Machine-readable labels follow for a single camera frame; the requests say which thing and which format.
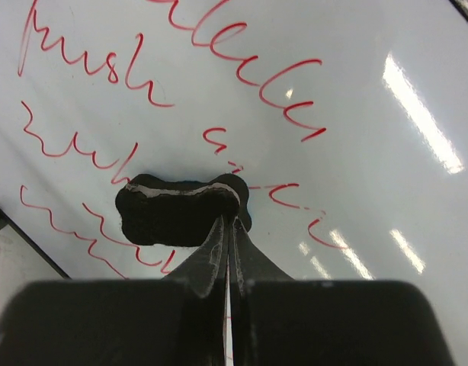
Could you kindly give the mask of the black eraser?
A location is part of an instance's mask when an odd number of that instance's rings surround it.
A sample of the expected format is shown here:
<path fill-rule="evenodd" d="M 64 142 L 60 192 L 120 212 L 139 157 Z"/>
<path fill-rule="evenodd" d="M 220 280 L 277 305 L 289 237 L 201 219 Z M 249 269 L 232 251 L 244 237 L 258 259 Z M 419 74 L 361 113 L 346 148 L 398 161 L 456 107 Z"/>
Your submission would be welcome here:
<path fill-rule="evenodd" d="M 248 199 L 248 185 L 234 174 L 207 182 L 139 174 L 118 191 L 115 206 L 122 232 L 133 244 L 198 247 L 219 217 L 238 217 L 250 230 Z"/>

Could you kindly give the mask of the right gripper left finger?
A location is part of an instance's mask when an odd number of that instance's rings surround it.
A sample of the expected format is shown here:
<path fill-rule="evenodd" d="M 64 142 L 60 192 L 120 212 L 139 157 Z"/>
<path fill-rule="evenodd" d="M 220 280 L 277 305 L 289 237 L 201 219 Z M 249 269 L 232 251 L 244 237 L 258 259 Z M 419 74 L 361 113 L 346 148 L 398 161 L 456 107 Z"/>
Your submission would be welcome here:
<path fill-rule="evenodd" d="M 218 217 L 207 238 L 163 279 L 184 286 L 173 365 L 224 365 L 228 230 Z"/>

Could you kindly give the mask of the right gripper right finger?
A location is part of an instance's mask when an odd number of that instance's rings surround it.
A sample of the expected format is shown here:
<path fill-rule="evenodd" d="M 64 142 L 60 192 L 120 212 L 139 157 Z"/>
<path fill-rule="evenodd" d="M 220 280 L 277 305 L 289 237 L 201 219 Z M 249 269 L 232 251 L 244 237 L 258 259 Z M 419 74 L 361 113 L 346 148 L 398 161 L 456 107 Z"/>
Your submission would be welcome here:
<path fill-rule="evenodd" d="M 247 365 L 249 319 L 247 285 L 253 281 L 291 281 L 249 238 L 242 221 L 234 220 L 229 238 L 229 294 L 232 353 L 235 365 Z"/>

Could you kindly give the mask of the black framed whiteboard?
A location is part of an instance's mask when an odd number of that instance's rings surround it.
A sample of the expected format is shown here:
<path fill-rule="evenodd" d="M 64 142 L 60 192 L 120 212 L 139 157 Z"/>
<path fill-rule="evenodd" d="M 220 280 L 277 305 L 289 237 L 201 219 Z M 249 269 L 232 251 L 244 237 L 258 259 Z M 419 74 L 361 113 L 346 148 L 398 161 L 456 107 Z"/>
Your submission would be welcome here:
<path fill-rule="evenodd" d="M 117 191 L 248 184 L 301 278 L 468 281 L 468 24 L 448 1 L 0 1 L 0 204 L 71 275 L 156 276 Z"/>

